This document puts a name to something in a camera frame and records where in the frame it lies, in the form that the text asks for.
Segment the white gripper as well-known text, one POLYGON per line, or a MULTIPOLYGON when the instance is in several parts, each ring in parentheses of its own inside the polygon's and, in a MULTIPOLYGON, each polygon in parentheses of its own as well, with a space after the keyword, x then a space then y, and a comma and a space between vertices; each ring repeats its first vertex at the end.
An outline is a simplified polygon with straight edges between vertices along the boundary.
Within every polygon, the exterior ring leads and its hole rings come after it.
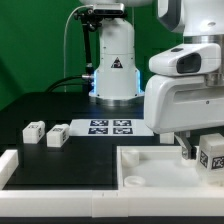
POLYGON ((145 89, 144 121, 157 134, 177 132, 182 157, 195 159, 197 149, 182 131, 224 125, 224 86, 208 87, 203 75, 154 75, 145 89))

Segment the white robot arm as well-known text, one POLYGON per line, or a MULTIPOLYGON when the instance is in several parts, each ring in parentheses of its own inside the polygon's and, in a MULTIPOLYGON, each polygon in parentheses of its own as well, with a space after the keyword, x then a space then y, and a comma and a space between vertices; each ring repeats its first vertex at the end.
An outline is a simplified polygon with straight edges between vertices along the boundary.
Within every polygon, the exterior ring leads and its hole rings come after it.
POLYGON ((144 99, 143 118, 156 134, 174 132, 188 157, 186 131, 224 124, 224 0, 79 0, 85 25, 100 32, 100 64, 90 97, 101 103, 144 99), (153 76, 140 90, 134 28, 127 7, 157 3, 157 18, 183 43, 149 59, 153 76))

